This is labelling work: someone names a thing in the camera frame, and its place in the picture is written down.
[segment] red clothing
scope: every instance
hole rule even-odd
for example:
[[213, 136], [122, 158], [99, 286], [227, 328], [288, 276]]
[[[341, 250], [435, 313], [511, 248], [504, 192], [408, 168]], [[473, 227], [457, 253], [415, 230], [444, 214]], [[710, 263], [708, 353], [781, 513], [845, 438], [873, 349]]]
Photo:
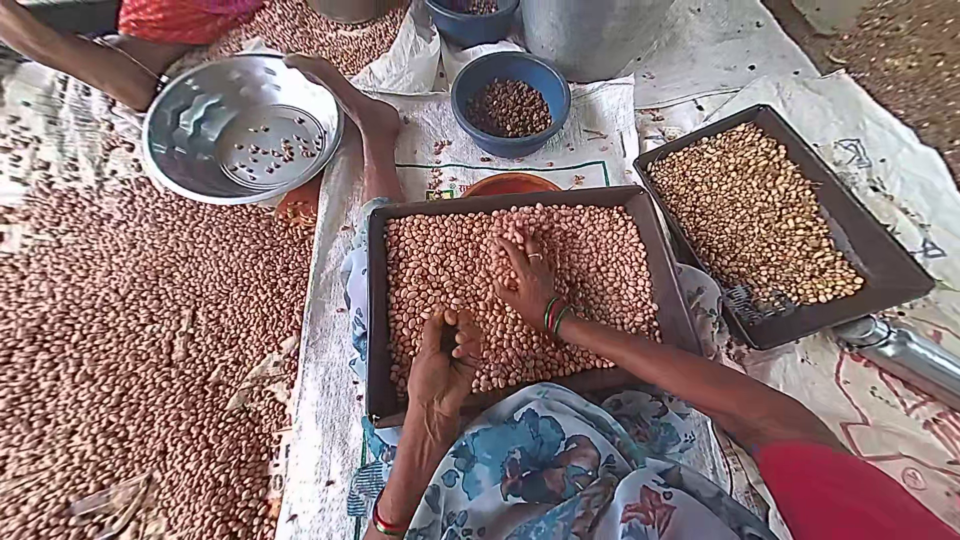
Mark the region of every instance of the red clothing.
[[960, 538], [903, 486], [852, 455], [778, 442], [755, 458], [795, 540]]
[[262, 0], [124, 0], [120, 34], [162, 43], [206, 45], [246, 21]]

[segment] woman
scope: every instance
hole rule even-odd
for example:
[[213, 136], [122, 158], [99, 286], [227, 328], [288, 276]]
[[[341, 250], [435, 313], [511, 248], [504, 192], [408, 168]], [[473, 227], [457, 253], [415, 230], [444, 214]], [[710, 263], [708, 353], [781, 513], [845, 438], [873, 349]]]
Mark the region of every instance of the woman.
[[243, 22], [262, 0], [127, 0], [117, 35], [62, 35], [15, 0], [0, 0], [0, 41], [23, 56], [99, 88], [133, 110], [147, 110], [159, 77], [197, 45]]
[[[360, 128], [370, 201], [364, 220], [372, 208], [402, 201], [393, 160], [396, 110], [358, 92], [325, 61], [294, 56], [287, 62], [323, 80]], [[364, 303], [355, 302], [353, 291], [365, 281], [365, 236], [357, 235], [357, 249], [345, 263], [351, 315], [361, 323]], [[500, 245], [516, 273], [516, 282], [496, 285], [502, 300], [537, 330], [593, 351], [707, 413], [753, 455], [794, 538], [958, 538], [899, 484], [851, 456], [796, 400], [570, 310], [552, 310], [560, 323], [555, 334], [548, 331], [548, 309], [564, 300], [540, 246], [532, 238], [522, 249], [506, 240]], [[452, 357], [440, 349], [444, 322], [458, 328]], [[354, 333], [361, 351], [363, 326]], [[488, 409], [459, 433], [461, 404], [480, 357], [480, 332], [469, 311], [448, 310], [425, 324], [408, 381], [403, 434], [373, 506], [368, 540], [776, 538], [720, 488], [665, 455], [684, 444], [683, 406], [670, 400], [658, 402], [666, 410], [657, 414], [617, 420], [607, 407], [541, 383]], [[623, 424], [640, 421], [656, 429], [634, 438], [631, 432], [641, 430]]]

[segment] dark baking tray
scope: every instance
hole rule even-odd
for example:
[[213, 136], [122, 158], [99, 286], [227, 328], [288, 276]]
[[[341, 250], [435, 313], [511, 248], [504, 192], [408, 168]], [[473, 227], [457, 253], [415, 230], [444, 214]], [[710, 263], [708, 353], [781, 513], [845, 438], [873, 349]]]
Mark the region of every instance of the dark baking tray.
[[933, 288], [934, 281], [866, 207], [820, 159], [820, 156], [769, 105], [756, 105], [714, 122], [689, 135], [642, 154], [634, 161], [640, 178], [657, 199], [667, 218], [677, 258], [707, 271], [696, 257], [681, 227], [663, 204], [646, 174], [647, 164], [666, 157], [701, 138], [754, 122], [786, 147], [787, 156], [813, 182], [821, 214], [830, 226], [837, 249], [866, 281], [853, 296], [816, 306], [801, 306], [792, 313], [775, 315], [748, 326], [723, 306], [723, 315], [733, 334], [755, 349], [770, 349], [816, 331], [851, 321], [868, 313], [916, 300]]
[[[414, 214], [490, 212], [543, 203], [545, 205], [623, 206], [634, 217], [640, 238], [646, 246], [647, 267], [654, 285], [654, 301], [658, 304], [657, 320], [664, 343], [702, 355], [700, 340], [694, 330], [683, 293], [677, 283], [675, 260], [667, 248], [653, 200], [639, 186], [599, 187], [570, 191], [543, 191], [516, 195], [467, 197], [445, 201], [389, 205], [373, 211], [370, 217], [370, 249], [367, 279], [370, 286], [370, 328], [367, 349], [367, 414], [378, 427], [398, 426], [403, 422], [406, 403], [396, 398], [390, 382], [390, 330], [387, 322], [387, 266], [384, 230], [390, 218]], [[588, 392], [626, 386], [638, 380], [623, 369], [589, 369], [581, 373], [553, 379], [576, 392]], [[513, 394], [526, 384], [471, 394], [465, 408], [483, 409]]]

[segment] hand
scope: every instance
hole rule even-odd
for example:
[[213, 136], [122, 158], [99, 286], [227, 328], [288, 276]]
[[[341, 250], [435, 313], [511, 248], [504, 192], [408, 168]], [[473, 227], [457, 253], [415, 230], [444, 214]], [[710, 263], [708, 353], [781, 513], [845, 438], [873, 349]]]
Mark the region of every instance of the hand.
[[526, 238], [524, 250], [527, 255], [524, 255], [509, 240], [497, 238], [497, 243], [507, 250], [510, 265], [516, 274], [516, 290], [504, 286], [499, 280], [493, 280], [497, 296], [515, 309], [528, 325], [549, 332], [543, 327], [543, 315], [550, 300], [559, 295], [553, 286], [553, 273], [540, 253], [540, 245], [532, 238]]
[[[440, 349], [444, 321], [458, 330], [453, 357]], [[420, 352], [410, 367], [410, 407], [456, 419], [480, 357], [480, 330], [473, 324], [473, 313], [448, 309], [434, 315], [423, 325]]]

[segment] blue bowl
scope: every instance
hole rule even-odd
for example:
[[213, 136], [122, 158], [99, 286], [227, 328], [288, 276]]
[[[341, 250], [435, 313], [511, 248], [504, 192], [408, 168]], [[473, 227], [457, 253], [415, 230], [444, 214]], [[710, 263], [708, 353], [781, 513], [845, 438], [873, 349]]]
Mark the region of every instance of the blue bowl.
[[[467, 121], [467, 101], [494, 79], [523, 81], [540, 91], [550, 108], [550, 127], [534, 135], [509, 138], [480, 131]], [[564, 126], [570, 115], [570, 86], [550, 62], [529, 53], [503, 52], [480, 57], [464, 67], [450, 90], [453, 115], [481, 149], [501, 158], [537, 152]]]
[[514, 21], [514, 12], [520, 0], [497, 0], [497, 10], [488, 15], [471, 15], [456, 10], [470, 0], [426, 0], [437, 30], [461, 47], [480, 43], [497, 43], [507, 36]]

